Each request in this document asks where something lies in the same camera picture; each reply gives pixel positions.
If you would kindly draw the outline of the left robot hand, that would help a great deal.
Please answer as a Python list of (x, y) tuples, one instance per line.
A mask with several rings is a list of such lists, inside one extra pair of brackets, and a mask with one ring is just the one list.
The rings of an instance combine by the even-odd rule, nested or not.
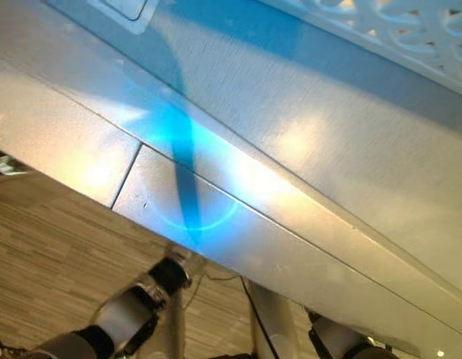
[(207, 259), (181, 245), (174, 243), (167, 245), (164, 254), (183, 269), (189, 280), (196, 275), (203, 276), (207, 272)]

